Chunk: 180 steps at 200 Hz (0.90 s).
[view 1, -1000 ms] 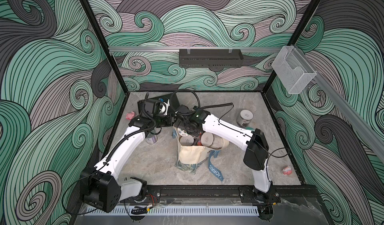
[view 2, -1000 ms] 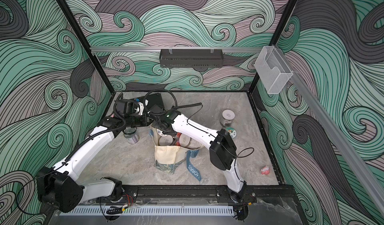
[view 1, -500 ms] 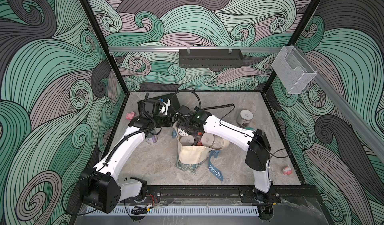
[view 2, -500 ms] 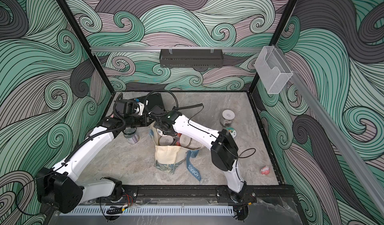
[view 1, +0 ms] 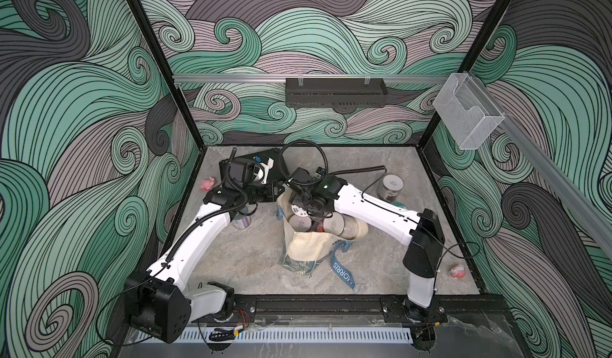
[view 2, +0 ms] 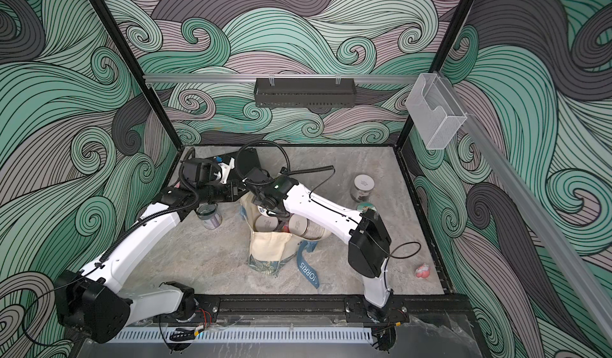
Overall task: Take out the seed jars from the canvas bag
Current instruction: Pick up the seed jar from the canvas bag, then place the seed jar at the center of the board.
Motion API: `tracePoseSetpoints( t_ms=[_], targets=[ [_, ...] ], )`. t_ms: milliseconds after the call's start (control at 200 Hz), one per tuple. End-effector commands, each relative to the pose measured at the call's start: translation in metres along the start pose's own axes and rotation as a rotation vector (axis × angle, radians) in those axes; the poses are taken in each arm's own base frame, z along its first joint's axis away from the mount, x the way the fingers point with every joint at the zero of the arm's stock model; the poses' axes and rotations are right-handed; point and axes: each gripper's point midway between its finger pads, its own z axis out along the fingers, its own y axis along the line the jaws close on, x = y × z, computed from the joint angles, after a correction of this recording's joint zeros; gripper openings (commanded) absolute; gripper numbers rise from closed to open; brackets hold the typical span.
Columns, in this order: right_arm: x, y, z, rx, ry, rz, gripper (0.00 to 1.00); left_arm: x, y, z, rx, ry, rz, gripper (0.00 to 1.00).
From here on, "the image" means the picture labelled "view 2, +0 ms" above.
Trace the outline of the clear jar cartoon leaf lid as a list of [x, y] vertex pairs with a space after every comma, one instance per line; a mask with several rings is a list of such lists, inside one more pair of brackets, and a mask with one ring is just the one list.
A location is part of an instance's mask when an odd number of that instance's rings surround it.
[[360, 213], [365, 214], [368, 211], [377, 211], [377, 208], [372, 203], [362, 202], [357, 205], [356, 210], [359, 211]]

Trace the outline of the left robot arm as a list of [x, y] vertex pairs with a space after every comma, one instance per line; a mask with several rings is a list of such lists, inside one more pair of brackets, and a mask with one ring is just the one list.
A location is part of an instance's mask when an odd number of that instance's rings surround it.
[[101, 256], [78, 272], [65, 271], [54, 288], [32, 306], [53, 300], [62, 326], [105, 343], [126, 326], [155, 316], [190, 321], [199, 305], [194, 289], [162, 283], [143, 294], [121, 294], [127, 278], [167, 233], [202, 204], [231, 203], [246, 192], [238, 154], [198, 158], [189, 149], [178, 171], [178, 186], [162, 190], [146, 211]]

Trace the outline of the purple yellow label seed can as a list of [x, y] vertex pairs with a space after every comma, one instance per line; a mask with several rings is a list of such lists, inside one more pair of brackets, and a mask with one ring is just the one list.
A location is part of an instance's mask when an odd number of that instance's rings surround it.
[[195, 213], [208, 230], [215, 230], [222, 225], [222, 215], [217, 204], [201, 204]]

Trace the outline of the cream canvas tote bag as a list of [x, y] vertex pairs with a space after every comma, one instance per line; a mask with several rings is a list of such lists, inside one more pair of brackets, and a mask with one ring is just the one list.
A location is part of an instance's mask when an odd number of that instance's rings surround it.
[[266, 216], [253, 200], [252, 193], [239, 200], [240, 214], [250, 229], [249, 267], [264, 275], [277, 275], [282, 267], [294, 261], [297, 270], [318, 289], [317, 271], [303, 254], [314, 252], [331, 232], [304, 216], [291, 214], [285, 219]]

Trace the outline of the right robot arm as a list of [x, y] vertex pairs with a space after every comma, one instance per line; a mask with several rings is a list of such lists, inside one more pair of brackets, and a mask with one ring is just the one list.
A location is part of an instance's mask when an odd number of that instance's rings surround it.
[[[281, 151], [285, 168], [273, 177], [259, 166], [244, 167], [241, 156], [256, 146], [273, 146]], [[288, 219], [302, 216], [331, 232], [347, 245], [350, 267], [361, 275], [365, 300], [383, 310], [393, 290], [387, 284], [387, 266], [391, 259], [410, 259], [416, 252], [398, 256], [391, 248], [391, 237], [377, 211], [356, 211], [333, 203], [308, 189], [294, 178], [296, 175], [334, 171], [331, 165], [292, 170], [287, 152], [273, 141], [254, 141], [242, 146], [234, 159], [235, 172], [253, 194], [253, 204], [261, 216]]]

